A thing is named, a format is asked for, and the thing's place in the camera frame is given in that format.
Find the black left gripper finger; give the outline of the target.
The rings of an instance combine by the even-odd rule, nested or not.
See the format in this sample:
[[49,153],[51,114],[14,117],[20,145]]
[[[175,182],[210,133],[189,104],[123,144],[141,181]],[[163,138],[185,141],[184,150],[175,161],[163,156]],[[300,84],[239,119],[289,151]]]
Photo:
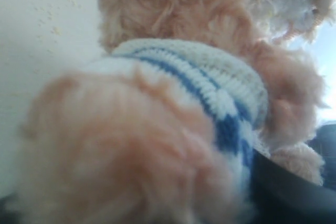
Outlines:
[[254,154],[251,192],[257,214],[251,223],[335,224],[335,191],[312,184]]

